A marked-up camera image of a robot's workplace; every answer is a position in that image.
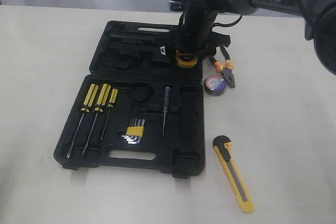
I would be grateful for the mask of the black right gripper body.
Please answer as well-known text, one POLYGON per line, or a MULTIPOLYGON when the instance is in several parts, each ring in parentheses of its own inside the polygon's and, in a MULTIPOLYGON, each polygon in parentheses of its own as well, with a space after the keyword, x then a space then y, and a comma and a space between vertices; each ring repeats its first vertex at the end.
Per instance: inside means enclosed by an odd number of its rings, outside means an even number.
POLYGON ((177 47, 183 52, 200 55, 219 46, 228 47, 230 36, 213 32, 218 11, 187 4, 176 30, 177 47))

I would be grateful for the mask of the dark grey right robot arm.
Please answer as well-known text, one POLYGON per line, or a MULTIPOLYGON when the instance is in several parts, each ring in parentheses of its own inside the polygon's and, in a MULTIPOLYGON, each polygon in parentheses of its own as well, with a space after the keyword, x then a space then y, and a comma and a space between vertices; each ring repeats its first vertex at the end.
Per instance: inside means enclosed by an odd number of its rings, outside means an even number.
POLYGON ((312 40, 322 65, 335 73, 335 0, 183 0, 176 34, 176 62, 191 68, 209 57, 227 36, 213 33, 219 13, 251 15, 259 9, 291 14, 305 20, 304 37, 312 40))

